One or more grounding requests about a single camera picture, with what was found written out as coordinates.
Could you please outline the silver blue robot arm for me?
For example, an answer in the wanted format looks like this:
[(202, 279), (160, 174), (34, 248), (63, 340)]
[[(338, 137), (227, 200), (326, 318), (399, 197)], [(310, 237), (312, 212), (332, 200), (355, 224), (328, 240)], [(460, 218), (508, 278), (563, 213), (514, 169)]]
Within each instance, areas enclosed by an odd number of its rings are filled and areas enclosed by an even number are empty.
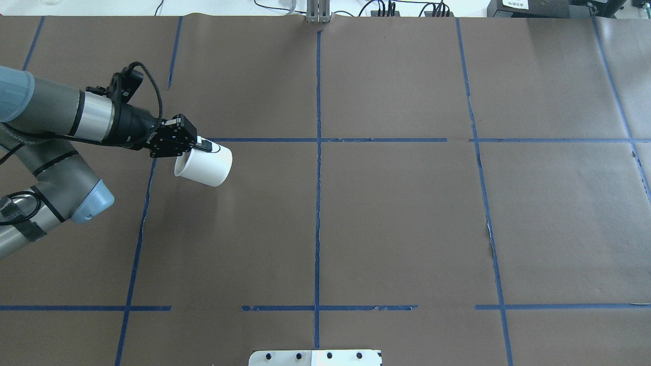
[(84, 90), (2, 67), (2, 162), (16, 156), (37, 180), (2, 196), (3, 259), (114, 204), (75, 142), (174, 158), (175, 176), (212, 187), (233, 165), (232, 151), (200, 136), (186, 116), (163, 117), (160, 89), (139, 61), (113, 74), (107, 87)]

